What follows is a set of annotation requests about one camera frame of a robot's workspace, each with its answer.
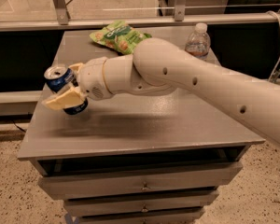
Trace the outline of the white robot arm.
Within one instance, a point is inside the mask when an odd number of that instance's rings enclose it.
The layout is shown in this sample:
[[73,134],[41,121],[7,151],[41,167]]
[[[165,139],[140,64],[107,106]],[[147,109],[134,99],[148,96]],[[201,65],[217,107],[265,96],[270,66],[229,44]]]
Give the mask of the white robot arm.
[[53,65],[44,77],[61,81],[43,101],[52,110],[72,108],[88,98],[157,96],[181,88],[280,147],[280,85],[200,60],[163,39],[146,39],[129,55]]

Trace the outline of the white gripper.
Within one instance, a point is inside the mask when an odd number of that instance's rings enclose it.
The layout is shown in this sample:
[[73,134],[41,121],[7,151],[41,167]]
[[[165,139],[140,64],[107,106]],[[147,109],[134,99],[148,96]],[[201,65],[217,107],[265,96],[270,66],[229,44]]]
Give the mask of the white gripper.
[[86,63],[74,63],[68,68],[77,76],[79,87],[69,87],[53,93],[42,102],[42,105],[51,110],[62,110],[82,105],[86,95],[92,100],[104,100],[113,97],[104,81],[104,63],[106,57],[89,60]]

